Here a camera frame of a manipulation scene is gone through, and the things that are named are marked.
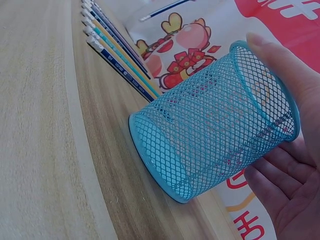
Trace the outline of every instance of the fingernail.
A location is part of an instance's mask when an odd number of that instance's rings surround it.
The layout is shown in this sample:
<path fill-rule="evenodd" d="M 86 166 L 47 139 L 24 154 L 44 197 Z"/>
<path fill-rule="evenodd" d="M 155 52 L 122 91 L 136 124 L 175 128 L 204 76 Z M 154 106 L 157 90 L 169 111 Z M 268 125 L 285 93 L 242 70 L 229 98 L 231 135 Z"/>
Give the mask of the fingernail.
<path fill-rule="evenodd" d="M 263 36 L 260 36 L 253 32 L 248 32 L 246 34 L 246 41 L 249 45 L 255 45 L 257 47 L 261 47 L 265 44 L 270 43 L 270 41 L 266 40 Z"/>

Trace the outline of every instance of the wood grain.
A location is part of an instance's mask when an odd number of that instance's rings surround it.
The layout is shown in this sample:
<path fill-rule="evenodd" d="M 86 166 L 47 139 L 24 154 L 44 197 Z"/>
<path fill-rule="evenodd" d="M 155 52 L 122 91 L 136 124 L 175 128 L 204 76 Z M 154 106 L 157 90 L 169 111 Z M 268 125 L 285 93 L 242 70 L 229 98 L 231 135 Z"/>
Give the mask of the wood grain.
<path fill-rule="evenodd" d="M 0 0 L 0 239 L 238 239 L 214 190 L 179 204 L 149 175 L 128 130 L 147 103 L 79 11 Z"/>
<path fill-rule="evenodd" d="M 98 3 L 107 9 L 102 1 Z M 149 175 L 128 129 L 129 115 L 147 102 L 86 46 L 80 5 L 77 0 L 73 4 L 74 56 L 83 118 L 119 239 L 238 239 L 238 231 L 214 190 L 179 204 Z"/>
<path fill-rule="evenodd" d="M 0 239 L 115 239 L 81 113 L 70 0 L 0 1 Z"/>

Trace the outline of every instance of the mesh pen holder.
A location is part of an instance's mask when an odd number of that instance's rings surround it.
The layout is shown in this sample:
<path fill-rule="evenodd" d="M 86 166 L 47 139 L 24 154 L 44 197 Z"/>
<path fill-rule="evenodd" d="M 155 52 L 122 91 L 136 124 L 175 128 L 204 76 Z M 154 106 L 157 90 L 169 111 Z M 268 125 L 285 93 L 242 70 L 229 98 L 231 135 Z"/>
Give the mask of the mesh pen holder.
<path fill-rule="evenodd" d="M 228 55 L 129 117 L 145 166 L 173 199 L 186 203 L 300 131 L 282 81 L 237 41 Z"/>

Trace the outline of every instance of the hand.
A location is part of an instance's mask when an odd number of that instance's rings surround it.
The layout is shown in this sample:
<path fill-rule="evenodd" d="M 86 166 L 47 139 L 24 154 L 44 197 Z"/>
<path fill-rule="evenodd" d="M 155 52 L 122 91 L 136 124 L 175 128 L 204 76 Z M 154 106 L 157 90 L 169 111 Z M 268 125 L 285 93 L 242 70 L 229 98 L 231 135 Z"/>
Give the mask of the hand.
<path fill-rule="evenodd" d="M 320 239 L 320 75 L 261 36 L 249 33 L 247 42 L 293 95 L 304 137 L 281 144 L 248 166 L 244 176 L 279 240 Z"/>

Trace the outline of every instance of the finger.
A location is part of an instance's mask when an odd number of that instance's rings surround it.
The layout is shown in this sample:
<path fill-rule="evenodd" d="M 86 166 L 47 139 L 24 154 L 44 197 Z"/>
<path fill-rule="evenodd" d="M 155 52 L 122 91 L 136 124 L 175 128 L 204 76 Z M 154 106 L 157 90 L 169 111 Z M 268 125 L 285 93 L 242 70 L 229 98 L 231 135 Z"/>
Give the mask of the finger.
<path fill-rule="evenodd" d="M 266 64 L 292 93 L 301 117 L 306 147 L 320 168 L 320 75 L 305 65 L 287 48 L 267 42 L 254 33 L 247 34 L 247 42 L 255 55 Z"/>
<path fill-rule="evenodd" d="M 292 199 L 295 192 L 302 186 L 299 181 L 281 171 L 263 157 L 253 163 L 252 166 L 276 185 L 288 199 Z"/>
<path fill-rule="evenodd" d="M 316 170 L 314 167 L 298 162 L 293 156 L 281 147 L 276 147 L 267 153 L 264 158 L 280 171 L 304 184 Z"/>
<path fill-rule="evenodd" d="M 287 48 L 254 33 L 247 34 L 247 42 L 254 54 L 284 82 L 298 106 L 303 105 L 310 96 L 318 95 L 319 74 Z"/>
<path fill-rule="evenodd" d="M 287 196 L 252 165 L 245 169 L 244 177 L 272 221 L 275 222 L 281 209 L 289 202 Z"/>
<path fill-rule="evenodd" d="M 285 150 L 299 163 L 308 164 L 314 168 L 316 167 L 316 163 L 309 155 L 304 137 L 302 135 L 293 142 L 284 142 L 280 144 L 279 147 Z"/>

